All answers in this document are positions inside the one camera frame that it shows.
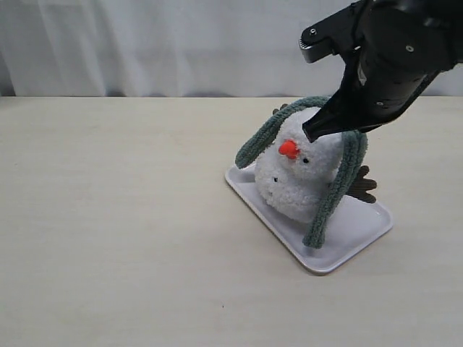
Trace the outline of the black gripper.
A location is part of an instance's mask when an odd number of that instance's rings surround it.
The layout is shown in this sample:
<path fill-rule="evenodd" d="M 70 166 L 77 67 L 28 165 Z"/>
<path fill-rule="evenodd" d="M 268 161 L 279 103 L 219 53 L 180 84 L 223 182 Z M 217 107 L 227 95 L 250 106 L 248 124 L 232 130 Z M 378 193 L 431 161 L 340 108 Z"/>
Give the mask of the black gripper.
<path fill-rule="evenodd" d="M 309 141 L 342 132 L 369 132 L 400 117 L 427 78 L 427 44 L 421 34 L 356 34 L 338 89 L 302 125 Z"/>

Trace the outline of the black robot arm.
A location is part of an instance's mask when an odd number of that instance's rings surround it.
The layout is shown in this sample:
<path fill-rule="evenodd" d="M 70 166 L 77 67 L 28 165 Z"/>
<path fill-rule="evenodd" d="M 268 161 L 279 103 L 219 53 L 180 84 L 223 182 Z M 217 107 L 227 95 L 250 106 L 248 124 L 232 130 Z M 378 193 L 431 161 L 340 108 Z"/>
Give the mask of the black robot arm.
<path fill-rule="evenodd" d="M 306 62 L 345 63 L 339 89 L 302 125 L 310 142 L 398 119 L 441 73 L 462 63 L 461 1 L 356 1 L 307 27 Z"/>

